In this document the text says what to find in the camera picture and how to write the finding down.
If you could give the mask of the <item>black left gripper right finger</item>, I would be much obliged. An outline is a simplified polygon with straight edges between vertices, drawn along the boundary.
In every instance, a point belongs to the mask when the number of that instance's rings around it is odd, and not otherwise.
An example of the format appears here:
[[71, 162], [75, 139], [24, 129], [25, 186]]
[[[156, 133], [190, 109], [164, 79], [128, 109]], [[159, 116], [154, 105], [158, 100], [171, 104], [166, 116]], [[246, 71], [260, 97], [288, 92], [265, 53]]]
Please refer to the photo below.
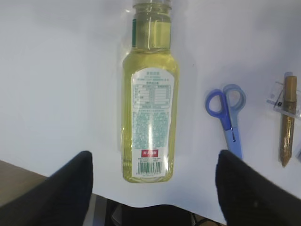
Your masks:
[[229, 226], [299, 226], [301, 201], [228, 150], [219, 153], [215, 184]]

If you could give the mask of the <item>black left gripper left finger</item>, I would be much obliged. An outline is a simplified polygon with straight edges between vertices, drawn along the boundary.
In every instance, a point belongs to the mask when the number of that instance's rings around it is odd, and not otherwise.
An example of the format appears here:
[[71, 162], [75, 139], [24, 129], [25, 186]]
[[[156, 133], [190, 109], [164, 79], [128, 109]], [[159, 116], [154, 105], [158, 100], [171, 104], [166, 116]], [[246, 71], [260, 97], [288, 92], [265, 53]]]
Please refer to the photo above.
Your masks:
[[2, 226], [81, 226], [92, 195], [92, 154], [82, 151], [24, 195], [0, 209]]

